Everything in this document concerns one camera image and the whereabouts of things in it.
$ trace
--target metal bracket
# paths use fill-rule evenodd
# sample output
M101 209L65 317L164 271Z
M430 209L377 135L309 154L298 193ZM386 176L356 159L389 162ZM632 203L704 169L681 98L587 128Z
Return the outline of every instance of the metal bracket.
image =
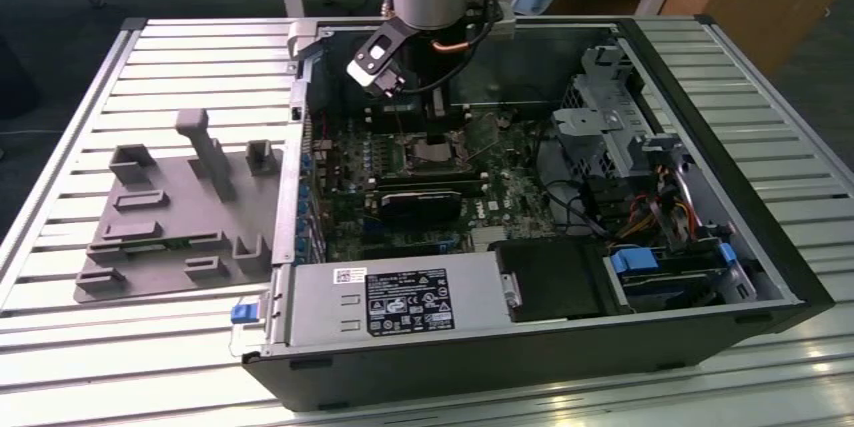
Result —
M506 2L500 2L498 5L501 6L501 19L492 25L488 38L512 40L516 35L516 14Z
M290 23L288 29L288 53L290 60L304 60L320 51L318 40L322 36L317 33L317 21L298 19Z

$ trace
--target motherboard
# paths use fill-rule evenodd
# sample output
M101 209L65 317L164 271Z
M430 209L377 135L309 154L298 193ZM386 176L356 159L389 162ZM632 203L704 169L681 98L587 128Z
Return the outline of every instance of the motherboard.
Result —
M438 135L376 133L349 119L314 141L326 261L485 251L488 244L556 233L536 186L537 125L497 107L465 106Z

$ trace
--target black plastic cover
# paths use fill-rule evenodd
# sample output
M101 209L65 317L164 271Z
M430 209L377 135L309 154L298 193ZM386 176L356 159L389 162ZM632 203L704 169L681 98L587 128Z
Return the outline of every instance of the black plastic cover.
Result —
M514 274L521 305L513 322L617 315L601 252L584 239L560 237L493 244L501 274Z

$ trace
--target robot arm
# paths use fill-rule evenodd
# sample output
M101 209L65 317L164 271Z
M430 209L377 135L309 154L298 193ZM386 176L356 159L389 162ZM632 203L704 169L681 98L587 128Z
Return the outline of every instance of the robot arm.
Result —
M462 70L501 17L498 0L392 0L393 17L356 51L346 72L374 94L429 94ZM538 14L551 0L512 0L513 10ZM408 50L408 55L397 55ZM414 74L406 86L394 58Z

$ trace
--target gray plastic part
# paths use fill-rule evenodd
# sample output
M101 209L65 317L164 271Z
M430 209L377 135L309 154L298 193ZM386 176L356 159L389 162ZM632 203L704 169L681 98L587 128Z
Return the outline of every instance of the gray plastic part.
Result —
M120 145L111 153L109 170L122 184L140 184L148 182L145 167L154 164L154 159L144 145Z
M218 142L208 135L208 113L204 109L181 110L177 113L174 130L189 139L198 161L192 166L196 177L206 176L213 184L216 195L222 202L234 200L234 186L228 177L229 165Z
M184 274L193 281L205 280L210 277L228 277L228 269L218 256L186 259L184 264L186 264Z
M137 147L130 154L124 148L121 155L146 152ZM270 149L269 154L264 162L272 162L274 170L266 168L264 175L253 175L245 152L222 154L226 168L217 172L233 187L229 202L220 201L212 178L196 177L188 162L193 157L156 163L140 163L141 157L134 157L142 181L113 183L77 275L77 302L269 280L281 150ZM150 202L115 209L132 199Z
M115 269L98 269L77 278L77 287L86 293L110 291L121 288L124 276Z
M268 273L272 252L269 251L266 242L260 235L253 240L254 241L252 242L249 249L246 248L242 239L237 238L230 256L237 262L237 267L240 267L240 270L244 273Z
M125 211L133 209L146 209L150 207L162 207L169 203L169 196L161 190L145 190L142 192L130 192L115 197L111 206L115 210Z
M162 227L156 221L145 221L134 224L109 224L101 238L103 240L132 240L158 237Z
M272 144L268 140L253 140L245 145L245 163L252 176L278 173L278 164L272 155Z

